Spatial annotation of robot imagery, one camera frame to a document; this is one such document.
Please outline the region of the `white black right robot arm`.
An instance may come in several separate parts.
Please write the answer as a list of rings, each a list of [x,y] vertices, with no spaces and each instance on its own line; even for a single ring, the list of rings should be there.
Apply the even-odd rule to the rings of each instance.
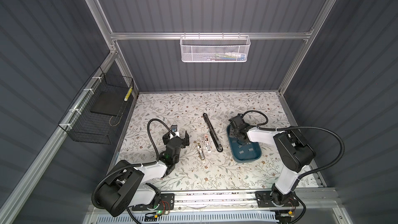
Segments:
[[[277,148],[283,162],[279,178],[272,186],[270,197],[276,205],[282,205],[293,197],[293,192],[300,181],[303,168],[314,159],[316,153],[300,131],[301,127],[264,128],[250,125],[243,114],[229,119],[230,134],[242,144],[264,143]]]

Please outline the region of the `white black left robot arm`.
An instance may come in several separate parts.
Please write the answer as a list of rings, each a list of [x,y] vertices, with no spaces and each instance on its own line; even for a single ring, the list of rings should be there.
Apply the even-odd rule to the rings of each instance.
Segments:
[[[190,145],[188,133],[181,138],[178,131],[175,131],[175,135],[168,132],[162,139],[166,150],[159,154],[158,161],[135,166],[120,160],[96,186],[92,204],[107,210],[113,217],[119,216],[131,206],[156,208],[161,191],[150,181],[170,175],[180,161],[181,150]]]

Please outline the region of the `yellow marker pen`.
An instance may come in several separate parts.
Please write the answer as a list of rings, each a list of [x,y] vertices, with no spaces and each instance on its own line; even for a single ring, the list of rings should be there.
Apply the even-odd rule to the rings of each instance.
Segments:
[[[125,102],[127,102],[127,101],[129,100],[129,97],[130,97],[132,91],[133,91],[133,87],[130,87],[130,88],[128,89],[128,91],[127,91],[125,97],[124,97],[124,101],[125,101]]]

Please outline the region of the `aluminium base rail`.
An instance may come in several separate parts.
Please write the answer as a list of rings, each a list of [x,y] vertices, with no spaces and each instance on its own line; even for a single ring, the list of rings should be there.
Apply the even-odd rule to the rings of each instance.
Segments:
[[[169,211],[180,205],[206,208],[208,206],[229,206],[253,202],[260,208],[296,207],[298,200],[292,194],[283,201],[277,201],[269,190],[210,190],[210,191],[159,191],[139,188],[131,192],[119,190],[99,190],[92,194],[91,201],[96,208],[105,209],[113,216],[130,209],[132,211]]]

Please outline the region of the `teal plastic tray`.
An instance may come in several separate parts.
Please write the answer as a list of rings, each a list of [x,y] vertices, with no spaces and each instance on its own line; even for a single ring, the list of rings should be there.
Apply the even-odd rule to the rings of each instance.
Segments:
[[[232,136],[230,125],[227,126],[227,135],[235,162],[248,163],[261,158],[262,151],[258,143],[249,142],[244,145],[240,144],[239,139]]]

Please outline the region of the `black long stapler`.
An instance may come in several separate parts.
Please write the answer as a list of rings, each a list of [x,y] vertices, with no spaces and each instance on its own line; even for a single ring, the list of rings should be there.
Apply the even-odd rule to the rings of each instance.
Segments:
[[[216,148],[217,152],[223,152],[223,147],[222,147],[222,145],[221,145],[221,143],[220,143],[220,141],[219,141],[219,139],[218,139],[218,137],[216,135],[216,132],[215,132],[215,130],[214,130],[209,118],[208,118],[208,115],[206,113],[203,113],[203,118],[204,118],[204,120],[205,120],[205,122],[206,122],[206,124],[207,124],[207,126],[209,128],[210,136],[211,136],[211,138],[213,140],[213,143],[215,145],[215,148]]]

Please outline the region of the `black foam pad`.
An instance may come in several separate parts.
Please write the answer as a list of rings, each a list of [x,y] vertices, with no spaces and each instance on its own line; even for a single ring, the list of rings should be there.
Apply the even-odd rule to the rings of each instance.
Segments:
[[[90,112],[116,117],[122,114],[124,103],[124,95],[122,93],[102,91],[91,106]]]

